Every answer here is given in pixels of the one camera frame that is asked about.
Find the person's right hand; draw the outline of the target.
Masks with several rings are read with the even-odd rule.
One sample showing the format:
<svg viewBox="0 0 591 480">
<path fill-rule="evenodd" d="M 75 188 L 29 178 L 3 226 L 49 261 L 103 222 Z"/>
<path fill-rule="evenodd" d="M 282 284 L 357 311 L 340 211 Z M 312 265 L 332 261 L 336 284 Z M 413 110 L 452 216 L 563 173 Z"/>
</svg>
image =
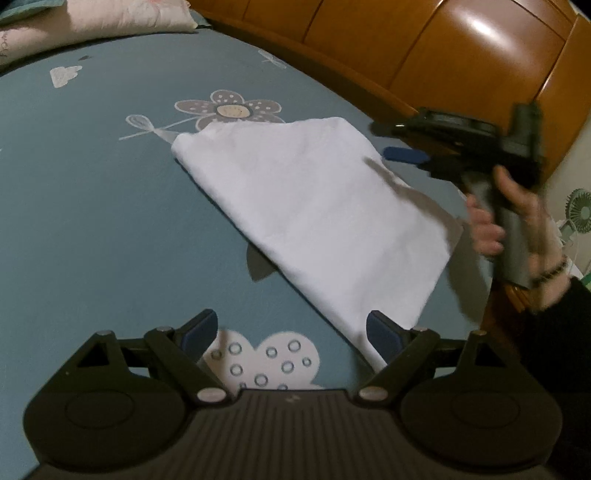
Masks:
<svg viewBox="0 0 591 480">
<path fill-rule="evenodd" d="M 527 227 L 530 277 L 536 281 L 532 290 L 534 304 L 544 310 L 556 304 L 570 287 L 562 246 L 537 194 L 516 183 L 503 166 L 494 169 L 494 180 Z M 467 208 L 475 251 L 486 257 L 500 255 L 504 250 L 502 241 L 506 231 L 472 194 L 467 196 Z"/>
</svg>

